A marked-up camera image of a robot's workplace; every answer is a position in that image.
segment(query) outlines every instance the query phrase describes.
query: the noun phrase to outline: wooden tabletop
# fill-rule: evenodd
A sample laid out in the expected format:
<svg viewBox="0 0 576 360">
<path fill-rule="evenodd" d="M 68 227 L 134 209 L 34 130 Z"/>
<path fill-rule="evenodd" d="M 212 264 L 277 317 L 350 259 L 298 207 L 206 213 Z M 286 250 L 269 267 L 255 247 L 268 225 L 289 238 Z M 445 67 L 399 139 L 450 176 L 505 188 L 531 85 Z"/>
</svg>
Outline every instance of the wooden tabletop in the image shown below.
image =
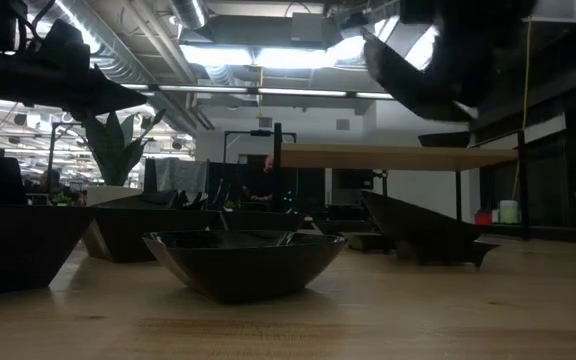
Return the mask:
<svg viewBox="0 0 576 360">
<path fill-rule="evenodd" d="M 504 240 L 481 271 L 344 250 L 307 290 L 220 305 L 78 247 L 0 295 L 0 359 L 576 359 L 576 245 Z"/>
<path fill-rule="evenodd" d="M 455 171 L 517 159 L 516 150 L 282 144 L 281 165 L 299 168 Z"/>
</svg>

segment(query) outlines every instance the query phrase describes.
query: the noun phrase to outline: exposed ceiling duct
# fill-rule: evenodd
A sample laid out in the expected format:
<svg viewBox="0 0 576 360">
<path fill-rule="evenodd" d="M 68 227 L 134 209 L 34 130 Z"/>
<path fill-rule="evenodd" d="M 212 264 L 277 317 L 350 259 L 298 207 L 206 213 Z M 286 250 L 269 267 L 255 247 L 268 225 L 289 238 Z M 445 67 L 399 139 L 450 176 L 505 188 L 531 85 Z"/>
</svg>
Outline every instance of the exposed ceiling duct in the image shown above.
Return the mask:
<svg viewBox="0 0 576 360">
<path fill-rule="evenodd" d="M 36 15 L 43 9 L 48 0 L 25 0 L 29 6 L 29 13 Z M 62 19 L 79 30 L 84 30 L 92 37 L 89 41 L 96 42 L 98 46 L 91 46 L 93 62 L 112 81 L 117 83 L 156 83 L 156 79 L 137 60 L 135 55 L 119 39 L 117 34 L 99 17 L 86 1 L 57 0 L 55 5 L 46 13 L 43 21 L 53 23 Z M 167 109 L 165 122 L 175 131 L 196 136 L 197 124 L 182 109 L 176 101 L 164 93 L 156 93 L 148 102 L 157 110 Z"/>
<path fill-rule="evenodd" d="M 186 29 L 199 29 L 208 22 L 208 7 L 203 0 L 170 0 L 172 11 Z"/>
</svg>

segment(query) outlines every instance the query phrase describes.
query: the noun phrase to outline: potted plant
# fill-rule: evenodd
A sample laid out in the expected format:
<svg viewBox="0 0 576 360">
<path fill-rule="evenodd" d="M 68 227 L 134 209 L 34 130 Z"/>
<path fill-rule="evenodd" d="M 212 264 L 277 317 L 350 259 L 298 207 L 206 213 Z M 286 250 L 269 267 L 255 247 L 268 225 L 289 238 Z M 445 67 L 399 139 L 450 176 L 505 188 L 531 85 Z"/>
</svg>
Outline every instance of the potted plant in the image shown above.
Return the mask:
<svg viewBox="0 0 576 360">
<path fill-rule="evenodd" d="M 148 121 L 141 135 L 133 140 L 134 119 L 130 115 L 122 123 L 115 112 L 110 112 L 105 124 L 84 112 L 73 113 L 86 131 L 86 145 L 99 167 L 105 186 L 88 189 L 88 205 L 95 205 L 126 196 L 136 195 L 139 189 L 124 187 L 128 174 L 141 159 L 147 141 L 146 135 L 163 119 L 166 110 L 159 111 Z"/>
</svg>

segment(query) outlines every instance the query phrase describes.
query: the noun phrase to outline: red object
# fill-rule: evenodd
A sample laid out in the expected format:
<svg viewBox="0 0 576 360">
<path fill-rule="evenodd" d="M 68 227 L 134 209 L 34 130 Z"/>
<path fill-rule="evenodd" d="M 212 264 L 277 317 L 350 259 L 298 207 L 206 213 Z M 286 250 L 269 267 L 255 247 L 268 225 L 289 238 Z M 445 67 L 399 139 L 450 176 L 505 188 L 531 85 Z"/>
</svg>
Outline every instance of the red object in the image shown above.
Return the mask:
<svg viewBox="0 0 576 360">
<path fill-rule="evenodd" d="M 492 213 L 488 211 L 479 210 L 477 214 L 475 214 L 475 224 L 492 225 Z"/>
</svg>

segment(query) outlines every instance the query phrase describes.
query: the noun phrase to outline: yellow cable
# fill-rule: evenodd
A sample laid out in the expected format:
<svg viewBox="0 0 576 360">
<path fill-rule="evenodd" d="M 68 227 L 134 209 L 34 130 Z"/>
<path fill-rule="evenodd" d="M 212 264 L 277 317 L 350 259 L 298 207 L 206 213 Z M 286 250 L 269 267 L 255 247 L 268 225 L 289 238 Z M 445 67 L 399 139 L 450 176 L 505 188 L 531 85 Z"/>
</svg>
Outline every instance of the yellow cable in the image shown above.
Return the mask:
<svg viewBox="0 0 576 360">
<path fill-rule="evenodd" d="M 528 34 L 526 35 L 526 74 L 524 77 L 524 113 L 523 121 L 521 123 L 521 131 L 526 129 L 526 122 L 528 120 L 528 85 L 530 83 L 530 45 L 532 38 L 532 17 L 528 18 Z M 515 181 L 512 186 L 512 199 L 515 200 L 517 195 L 517 182 L 519 180 L 519 162 L 515 168 Z"/>
</svg>

